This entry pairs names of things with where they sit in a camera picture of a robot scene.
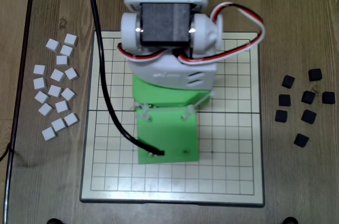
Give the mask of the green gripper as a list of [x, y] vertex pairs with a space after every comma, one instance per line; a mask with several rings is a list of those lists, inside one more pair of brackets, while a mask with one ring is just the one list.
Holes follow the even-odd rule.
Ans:
[[167, 108], [199, 105], [207, 102], [211, 91], [172, 89], [150, 84], [136, 75], [132, 77], [133, 109], [144, 106]]

